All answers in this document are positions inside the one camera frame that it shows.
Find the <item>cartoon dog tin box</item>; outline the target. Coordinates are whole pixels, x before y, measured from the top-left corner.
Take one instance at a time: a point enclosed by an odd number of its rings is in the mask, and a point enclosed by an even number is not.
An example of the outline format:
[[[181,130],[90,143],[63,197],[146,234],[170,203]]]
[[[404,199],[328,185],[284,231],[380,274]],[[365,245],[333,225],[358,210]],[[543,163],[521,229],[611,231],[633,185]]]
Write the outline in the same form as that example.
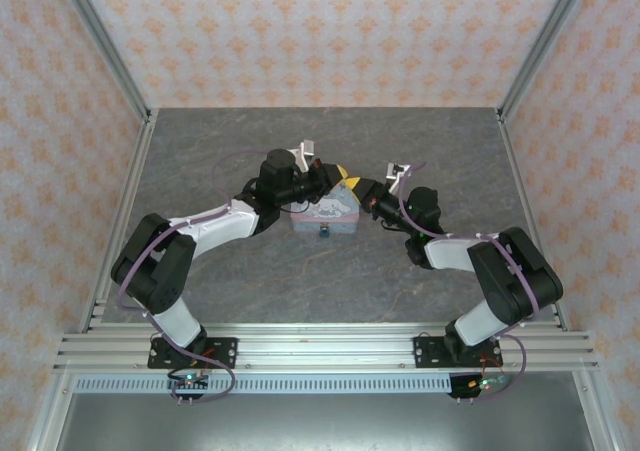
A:
[[[288,209],[296,232],[319,235],[321,223],[328,223],[330,236],[352,234],[357,230],[360,206],[344,182],[316,204],[292,203]]]

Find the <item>grey metal sheet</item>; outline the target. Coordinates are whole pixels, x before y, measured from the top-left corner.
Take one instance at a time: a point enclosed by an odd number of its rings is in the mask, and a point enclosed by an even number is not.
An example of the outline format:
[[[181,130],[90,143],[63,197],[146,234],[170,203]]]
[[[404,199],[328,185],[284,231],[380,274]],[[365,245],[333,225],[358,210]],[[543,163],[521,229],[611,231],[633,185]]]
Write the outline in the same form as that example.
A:
[[[572,398],[77,395],[57,451],[594,451]]]

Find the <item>aluminium table side rail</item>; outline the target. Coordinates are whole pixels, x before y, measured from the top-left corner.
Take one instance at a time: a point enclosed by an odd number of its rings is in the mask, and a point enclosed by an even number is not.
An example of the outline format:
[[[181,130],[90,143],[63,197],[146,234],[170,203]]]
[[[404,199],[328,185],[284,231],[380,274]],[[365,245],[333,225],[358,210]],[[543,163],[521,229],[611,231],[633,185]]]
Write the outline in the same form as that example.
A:
[[[73,337],[82,337],[87,334],[94,312],[103,306],[108,298],[111,286],[110,266],[124,241],[158,115],[159,110],[153,108],[143,117],[125,181],[119,194],[99,274],[92,285],[80,324],[77,330],[71,333]],[[78,373],[71,371],[68,365],[64,365],[61,371],[57,369],[51,371],[51,384],[36,416],[26,451],[57,451],[74,397],[77,378]]]
[[[495,113],[526,217],[528,229],[531,233],[533,242],[542,252],[545,252],[544,243],[540,237],[534,213],[525,189],[522,173],[520,172],[513,144],[509,136],[506,118],[503,116],[499,108],[495,109]],[[582,362],[579,369],[572,372],[573,381],[584,413],[590,440],[594,451],[626,451],[626,447],[620,437],[619,430],[612,421],[612,408],[606,391],[602,371],[603,369],[598,360],[595,360],[595,362],[590,365]]]

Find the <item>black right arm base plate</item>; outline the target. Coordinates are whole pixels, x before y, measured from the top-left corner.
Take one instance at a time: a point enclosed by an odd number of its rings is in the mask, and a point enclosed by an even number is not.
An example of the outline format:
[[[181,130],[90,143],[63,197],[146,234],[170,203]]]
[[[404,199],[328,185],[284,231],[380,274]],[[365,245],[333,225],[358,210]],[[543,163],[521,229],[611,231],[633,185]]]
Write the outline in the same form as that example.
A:
[[[468,346],[447,336],[419,335],[413,338],[413,356],[417,368],[501,367],[502,350],[490,339]]]

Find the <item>aluminium mounting rail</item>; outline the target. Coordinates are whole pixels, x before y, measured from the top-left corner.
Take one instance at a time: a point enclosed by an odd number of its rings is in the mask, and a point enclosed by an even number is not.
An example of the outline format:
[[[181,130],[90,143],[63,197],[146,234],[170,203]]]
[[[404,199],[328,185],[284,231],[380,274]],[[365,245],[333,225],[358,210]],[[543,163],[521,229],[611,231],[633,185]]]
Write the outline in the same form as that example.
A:
[[[439,336],[441,323],[218,324],[214,337],[239,341],[236,368],[247,373],[400,372],[414,366],[413,338]],[[141,371],[153,330],[144,324],[98,323],[85,333],[66,334],[55,370]],[[596,370],[595,348],[585,332],[564,331],[555,322],[527,324],[501,339],[504,367],[529,371]]]

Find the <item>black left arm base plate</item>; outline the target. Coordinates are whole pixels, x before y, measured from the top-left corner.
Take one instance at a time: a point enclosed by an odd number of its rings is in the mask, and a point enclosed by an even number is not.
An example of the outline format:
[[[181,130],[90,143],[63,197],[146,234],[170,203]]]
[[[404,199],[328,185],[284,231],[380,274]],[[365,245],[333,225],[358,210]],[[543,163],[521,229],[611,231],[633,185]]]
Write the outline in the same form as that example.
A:
[[[235,367],[238,340],[236,338],[213,338],[205,340],[202,355],[210,360],[216,360],[233,369]],[[151,347],[147,360],[149,369],[210,369],[209,362],[195,360],[175,350],[163,338],[156,337],[151,340]]]

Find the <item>aluminium frame post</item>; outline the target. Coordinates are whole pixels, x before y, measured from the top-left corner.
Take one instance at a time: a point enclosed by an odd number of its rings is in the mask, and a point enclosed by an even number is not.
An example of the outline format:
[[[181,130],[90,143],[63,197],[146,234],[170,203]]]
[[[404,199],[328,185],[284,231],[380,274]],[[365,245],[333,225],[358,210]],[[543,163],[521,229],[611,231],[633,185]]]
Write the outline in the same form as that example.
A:
[[[92,0],[70,0],[70,2],[112,72],[131,109],[142,122],[146,122],[151,115],[151,108],[146,104]]]
[[[513,114],[578,1],[555,1],[502,104],[496,108],[496,115],[500,123],[506,123],[509,116]]]

